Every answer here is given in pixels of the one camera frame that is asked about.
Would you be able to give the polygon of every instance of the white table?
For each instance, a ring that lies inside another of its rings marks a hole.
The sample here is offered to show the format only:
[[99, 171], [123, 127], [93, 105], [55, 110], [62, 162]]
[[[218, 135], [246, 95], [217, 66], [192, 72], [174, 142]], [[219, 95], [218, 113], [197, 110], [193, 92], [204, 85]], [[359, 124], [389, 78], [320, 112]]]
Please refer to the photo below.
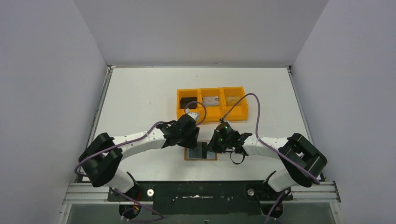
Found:
[[[157, 121], [176, 119], [177, 89], [243, 86], [261, 102], [259, 134], [267, 137], [307, 137], [303, 118], [286, 68], [115, 68], [103, 103], [95, 136], [148, 130]], [[257, 103], [248, 97], [249, 119], [234, 122], [240, 133], [255, 130]], [[217, 124], [201, 125], [198, 140], [209, 141]], [[241, 155], [233, 154], [235, 161]], [[217, 161], [185, 161], [178, 146], [153, 149], [122, 161], [120, 168], [138, 181], [263, 180], [282, 162], [247, 156], [234, 165], [229, 154]]]

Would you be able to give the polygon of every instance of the yellow bin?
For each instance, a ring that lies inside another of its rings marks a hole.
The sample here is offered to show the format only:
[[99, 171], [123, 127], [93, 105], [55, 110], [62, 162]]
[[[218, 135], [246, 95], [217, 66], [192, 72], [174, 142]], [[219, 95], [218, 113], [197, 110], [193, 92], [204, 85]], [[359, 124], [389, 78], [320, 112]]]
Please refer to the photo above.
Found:
[[[203, 123], [219, 122], [220, 118], [224, 116], [227, 111], [245, 95], [245, 91], [242, 86], [239, 87], [219, 87], [219, 88], [203, 88], [203, 89], [184, 89], [177, 90], [177, 105], [176, 114], [179, 119], [184, 114], [182, 108], [182, 98], [197, 98], [197, 101], [204, 103], [204, 99], [210, 99], [218, 97], [218, 103], [216, 105], [206, 106], [207, 115]], [[204, 109], [201, 105], [197, 104], [196, 109], [190, 109], [191, 112], [197, 112], [200, 114], [198, 122], [204, 117]], [[247, 120], [248, 119], [248, 103], [246, 99], [243, 99], [227, 116], [227, 120]]]

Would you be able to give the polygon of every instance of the black cable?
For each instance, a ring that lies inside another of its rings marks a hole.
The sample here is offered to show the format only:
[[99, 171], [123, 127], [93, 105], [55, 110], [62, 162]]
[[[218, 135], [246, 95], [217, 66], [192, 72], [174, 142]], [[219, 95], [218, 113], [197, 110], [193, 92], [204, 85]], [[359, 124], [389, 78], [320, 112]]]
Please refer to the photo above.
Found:
[[231, 158], [231, 154], [232, 154], [232, 153], [233, 153], [233, 152], [230, 153], [230, 159], [231, 159], [231, 161], [233, 162], [233, 164], [239, 165], [239, 164], [243, 163], [243, 161], [245, 160], [245, 155], [243, 155], [243, 158], [242, 158], [242, 161], [241, 161], [241, 162], [234, 162], [234, 160]]

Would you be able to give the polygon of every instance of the gray wall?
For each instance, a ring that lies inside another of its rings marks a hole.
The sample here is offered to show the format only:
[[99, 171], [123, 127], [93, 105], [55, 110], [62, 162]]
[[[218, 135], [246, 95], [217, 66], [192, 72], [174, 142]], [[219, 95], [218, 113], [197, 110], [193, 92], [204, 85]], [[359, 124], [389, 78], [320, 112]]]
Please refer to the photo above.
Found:
[[292, 67], [346, 223], [396, 223], [396, 1], [330, 0]]
[[0, 3], [0, 223], [54, 223], [106, 63], [72, 0]]
[[291, 65], [328, 0], [74, 0], [108, 64]]

